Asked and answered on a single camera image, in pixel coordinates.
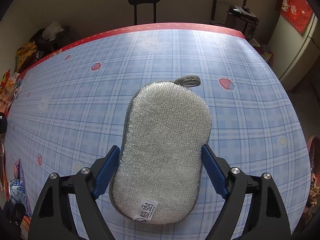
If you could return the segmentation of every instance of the white label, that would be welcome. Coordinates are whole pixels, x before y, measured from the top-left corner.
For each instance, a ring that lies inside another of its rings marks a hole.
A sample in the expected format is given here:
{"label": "white label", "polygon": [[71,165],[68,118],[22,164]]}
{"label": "white label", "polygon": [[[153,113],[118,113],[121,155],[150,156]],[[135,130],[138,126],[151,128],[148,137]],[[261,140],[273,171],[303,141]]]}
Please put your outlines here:
{"label": "white label", "polygon": [[141,204],[138,207],[137,213],[134,216],[133,220],[141,223],[145,223],[145,224],[149,223],[157,207],[157,204],[158,204],[157,201],[142,198]]}

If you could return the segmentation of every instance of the beige wall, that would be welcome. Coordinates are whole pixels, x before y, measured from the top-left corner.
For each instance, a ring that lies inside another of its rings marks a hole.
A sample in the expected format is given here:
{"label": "beige wall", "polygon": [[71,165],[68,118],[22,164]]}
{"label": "beige wall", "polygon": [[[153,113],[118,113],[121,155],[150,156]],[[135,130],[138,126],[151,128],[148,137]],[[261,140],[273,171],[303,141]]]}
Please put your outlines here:
{"label": "beige wall", "polygon": [[[219,0],[216,19],[225,21],[229,4],[243,0]],[[279,14],[276,0],[248,0],[247,6],[260,20],[257,37],[268,42]],[[138,24],[153,21],[152,5],[138,6]],[[158,22],[210,22],[212,0],[161,0]],[[58,20],[70,26],[78,40],[95,33],[133,25],[133,7],[128,0],[15,0],[0,22],[0,75],[14,68],[15,51],[40,28]]]}

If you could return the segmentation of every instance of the rice cooker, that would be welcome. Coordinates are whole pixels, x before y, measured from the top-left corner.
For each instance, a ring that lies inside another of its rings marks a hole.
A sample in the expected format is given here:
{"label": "rice cooker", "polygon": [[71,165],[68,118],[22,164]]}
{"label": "rice cooker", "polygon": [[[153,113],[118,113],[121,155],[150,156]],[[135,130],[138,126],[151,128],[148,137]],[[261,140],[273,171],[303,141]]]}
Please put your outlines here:
{"label": "rice cooker", "polygon": [[258,18],[246,6],[230,6],[227,11],[226,27],[241,31],[247,40],[253,38]]}

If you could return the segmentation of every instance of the table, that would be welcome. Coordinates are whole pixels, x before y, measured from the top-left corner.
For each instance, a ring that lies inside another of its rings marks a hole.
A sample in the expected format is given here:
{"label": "table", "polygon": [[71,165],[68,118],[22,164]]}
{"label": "table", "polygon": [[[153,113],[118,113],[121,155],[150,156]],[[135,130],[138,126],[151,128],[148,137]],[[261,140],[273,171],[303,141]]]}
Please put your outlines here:
{"label": "table", "polygon": [[[310,164],[293,106],[260,55],[235,30],[201,24],[126,27],[70,44],[37,62],[21,77],[5,138],[8,179],[21,158],[31,208],[49,174],[75,174],[121,146],[132,95],[155,80],[196,74],[192,88],[212,112],[209,145],[245,173],[270,173],[281,193],[291,231],[309,192]],[[204,239],[224,200],[205,169],[196,206],[169,225],[144,225],[120,215],[107,192],[97,204],[116,239]],[[246,196],[233,237],[241,235],[249,211]],[[74,197],[79,235],[87,237]]]}

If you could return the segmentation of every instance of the blue gripper pad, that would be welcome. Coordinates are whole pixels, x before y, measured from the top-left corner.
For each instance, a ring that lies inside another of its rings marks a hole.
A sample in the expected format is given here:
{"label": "blue gripper pad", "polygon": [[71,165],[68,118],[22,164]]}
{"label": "blue gripper pad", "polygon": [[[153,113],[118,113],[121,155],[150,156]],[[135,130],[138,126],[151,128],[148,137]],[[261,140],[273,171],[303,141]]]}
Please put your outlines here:
{"label": "blue gripper pad", "polygon": [[212,157],[211,153],[205,145],[202,146],[202,163],[205,167],[205,170],[208,173],[208,176],[211,180],[211,183],[217,194],[221,195],[222,198],[227,199],[229,192],[226,186],[226,177],[220,170],[217,162]]}
{"label": "blue gripper pad", "polygon": [[106,160],[101,170],[99,171],[96,177],[95,188],[92,192],[92,195],[96,199],[99,198],[100,195],[103,195],[106,192],[109,182],[112,178],[112,175],[118,166],[119,153],[120,153],[119,147],[115,147],[114,150],[109,155],[109,158]]}

